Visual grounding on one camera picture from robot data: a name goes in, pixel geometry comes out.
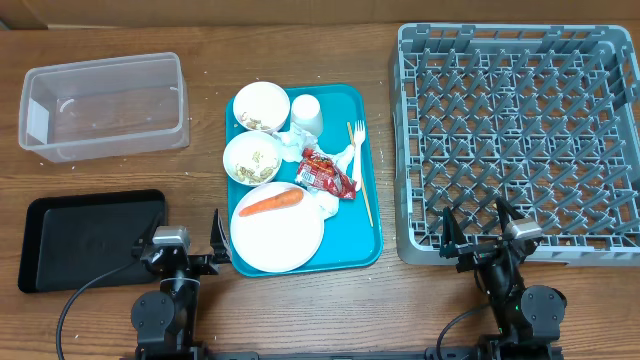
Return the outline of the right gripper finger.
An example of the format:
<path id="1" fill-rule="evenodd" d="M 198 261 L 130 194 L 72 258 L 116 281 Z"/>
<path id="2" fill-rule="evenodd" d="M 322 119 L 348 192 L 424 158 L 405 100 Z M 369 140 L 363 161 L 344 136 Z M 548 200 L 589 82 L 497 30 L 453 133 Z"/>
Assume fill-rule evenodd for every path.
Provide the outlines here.
<path id="1" fill-rule="evenodd" d="M 443 232 L 439 256 L 457 258 L 462 254 L 461 247 L 467 245 L 466 238 L 449 207 L 443 209 Z"/>
<path id="2" fill-rule="evenodd" d="M 498 212 L 500 227 L 505 232 L 507 224 L 511 220 L 523 219 L 524 216 L 518 212 L 505 198 L 497 197 L 495 199 L 496 209 Z"/>

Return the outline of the orange carrot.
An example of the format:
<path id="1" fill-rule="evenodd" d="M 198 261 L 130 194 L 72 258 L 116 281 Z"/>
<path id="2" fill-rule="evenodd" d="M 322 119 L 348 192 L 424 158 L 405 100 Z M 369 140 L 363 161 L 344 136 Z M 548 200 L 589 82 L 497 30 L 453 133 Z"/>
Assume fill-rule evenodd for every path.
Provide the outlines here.
<path id="1" fill-rule="evenodd" d="M 239 211 L 241 217 L 247 217 L 263 212 L 291 207 L 300 203 L 304 198 L 304 192 L 298 188 L 289 189 L 283 193 L 260 200 Z"/>

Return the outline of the white bowl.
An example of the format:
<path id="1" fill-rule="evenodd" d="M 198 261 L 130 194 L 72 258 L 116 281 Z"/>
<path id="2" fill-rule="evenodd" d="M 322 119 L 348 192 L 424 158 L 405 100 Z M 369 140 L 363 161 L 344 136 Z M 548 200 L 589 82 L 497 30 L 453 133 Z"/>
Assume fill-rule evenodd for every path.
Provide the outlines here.
<path id="1" fill-rule="evenodd" d="M 235 182 L 257 187 L 273 180 L 282 164 L 275 139 L 264 132 L 235 136 L 225 147 L 223 167 Z"/>

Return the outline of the red snack wrapper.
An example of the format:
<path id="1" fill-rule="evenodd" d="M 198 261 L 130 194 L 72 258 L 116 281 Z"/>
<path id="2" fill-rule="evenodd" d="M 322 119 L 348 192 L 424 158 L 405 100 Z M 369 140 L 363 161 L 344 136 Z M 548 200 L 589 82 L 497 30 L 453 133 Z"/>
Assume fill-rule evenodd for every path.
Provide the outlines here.
<path id="1" fill-rule="evenodd" d="M 306 187 L 326 191 L 341 199 L 356 198 L 356 184 L 327 155 L 311 148 L 302 151 L 302 160 L 295 182 Z"/>

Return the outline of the pink bowl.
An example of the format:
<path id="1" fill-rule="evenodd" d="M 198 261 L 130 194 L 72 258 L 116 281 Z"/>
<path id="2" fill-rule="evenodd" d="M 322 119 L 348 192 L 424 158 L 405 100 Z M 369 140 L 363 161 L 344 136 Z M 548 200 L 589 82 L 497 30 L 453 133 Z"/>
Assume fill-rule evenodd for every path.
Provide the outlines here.
<path id="1" fill-rule="evenodd" d="M 273 133 L 286 123 L 290 99 L 279 85 L 257 81 L 238 91 L 232 103 L 235 119 L 249 131 Z"/>

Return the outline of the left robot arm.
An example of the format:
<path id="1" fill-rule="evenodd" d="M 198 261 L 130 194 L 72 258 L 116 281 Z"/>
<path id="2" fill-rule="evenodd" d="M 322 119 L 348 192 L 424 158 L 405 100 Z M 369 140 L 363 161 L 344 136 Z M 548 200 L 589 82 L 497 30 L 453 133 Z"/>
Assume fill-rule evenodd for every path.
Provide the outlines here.
<path id="1" fill-rule="evenodd" d="M 231 261 L 230 243 L 215 211 L 209 254 L 192 254 L 184 226 L 162 226 L 155 220 L 132 247 L 132 256 L 152 275 L 160 289 L 141 295 L 131 310 L 137 331 L 137 359 L 212 359 L 204 342 L 195 339 L 200 278 L 217 275 Z"/>

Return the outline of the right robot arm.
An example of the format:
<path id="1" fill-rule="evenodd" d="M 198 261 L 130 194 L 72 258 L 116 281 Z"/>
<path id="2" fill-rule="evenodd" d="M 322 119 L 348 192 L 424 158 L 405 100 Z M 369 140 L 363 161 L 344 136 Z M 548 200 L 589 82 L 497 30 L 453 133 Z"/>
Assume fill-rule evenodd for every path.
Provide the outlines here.
<path id="1" fill-rule="evenodd" d="M 522 215 L 505 199 L 496 199 L 502 235 L 490 242 L 470 244 L 450 208 L 443 209 L 443 234 L 439 255 L 457 260 L 456 270 L 474 273 L 476 285 L 488 301 L 450 321 L 434 348 L 438 359 L 561 359 L 560 338 L 567 299 L 559 290 L 543 285 L 527 287 L 519 265 L 532 255 L 543 237 L 533 219 Z M 460 321 L 491 309 L 497 335 L 482 335 L 473 347 L 443 348 L 446 333 Z"/>

